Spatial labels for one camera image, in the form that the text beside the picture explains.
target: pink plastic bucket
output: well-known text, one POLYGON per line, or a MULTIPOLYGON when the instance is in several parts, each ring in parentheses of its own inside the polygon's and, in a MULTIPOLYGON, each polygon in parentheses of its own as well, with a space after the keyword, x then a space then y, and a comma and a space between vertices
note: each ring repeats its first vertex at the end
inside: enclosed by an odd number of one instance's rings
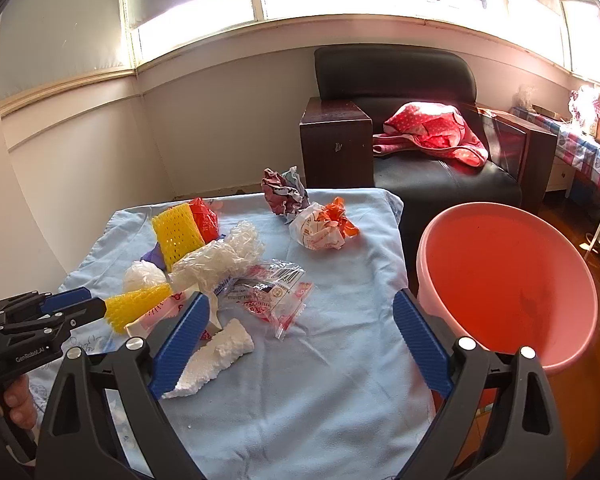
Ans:
POLYGON ((443 211, 424 231, 416 268, 427 312, 493 351, 531 346, 548 375, 591 341, 598 297, 586 263, 525 211, 485 202, 443 211))

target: checkered tablecloth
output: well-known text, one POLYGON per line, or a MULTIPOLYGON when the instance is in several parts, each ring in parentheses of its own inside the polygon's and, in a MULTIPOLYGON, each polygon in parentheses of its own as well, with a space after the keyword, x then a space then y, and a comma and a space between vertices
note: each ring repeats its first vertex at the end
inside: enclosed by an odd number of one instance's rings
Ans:
POLYGON ((533 114, 524 108, 514 107, 511 113, 557 134, 555 156, 581 171, 600 188, 600 144, 592 137, 574 132, 570 124, 559 123, 539 114, 533 114))

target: window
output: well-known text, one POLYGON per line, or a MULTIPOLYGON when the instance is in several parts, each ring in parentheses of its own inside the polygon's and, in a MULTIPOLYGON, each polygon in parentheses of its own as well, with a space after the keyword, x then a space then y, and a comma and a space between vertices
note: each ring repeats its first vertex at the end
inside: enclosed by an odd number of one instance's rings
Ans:
POLYGON ((145 62, 197 38, 255 22, 258 15, 261 20, 278 20, 323 14, 388 14, 455 23, 565 65, 562 17, 536 0, 193 0, 141 25, 132 35, 139 45, 135 50, 141 50, 136 57, 145 62))
POLYGON ((595 4, 565 0, 573 71, 600 82, 600 9, 595 4))
POLYGON ((138 61, 146 62, 209 34, 255 20, 251 0, 193 0, 132 31, 138 61))

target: yellow foam net sleeve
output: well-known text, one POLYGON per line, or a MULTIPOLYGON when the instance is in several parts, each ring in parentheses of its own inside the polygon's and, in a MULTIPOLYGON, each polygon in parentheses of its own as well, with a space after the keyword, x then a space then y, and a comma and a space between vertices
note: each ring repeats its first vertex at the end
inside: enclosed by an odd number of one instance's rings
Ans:
POLYGON ((161 285, 141 288, 119 296, 112 296, 108 300, 104 300, 107 305, 104 317, 109 321, 113 330, 123 333, 127 323, 131 323, 142 314, 149 312, 171 294, 171 285, 162 283, 161 285))
POLYGON ((151 222, 169 272, 175 262, 205 245, 188 203, 163 211, 151 222))

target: orange plastic bag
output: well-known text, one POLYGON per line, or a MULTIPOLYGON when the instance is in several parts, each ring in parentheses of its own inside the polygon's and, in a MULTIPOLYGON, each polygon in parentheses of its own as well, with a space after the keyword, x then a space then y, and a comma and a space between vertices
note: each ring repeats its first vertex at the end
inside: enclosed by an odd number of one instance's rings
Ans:
POLYGON ((324 209, 318 213, 318 220, 337 222, 338 229, 343 238, 355 236, 360 233, 360 229, 344 216, 344 199, 340 196, 337 196, 333 202, 324 206, 324 209))

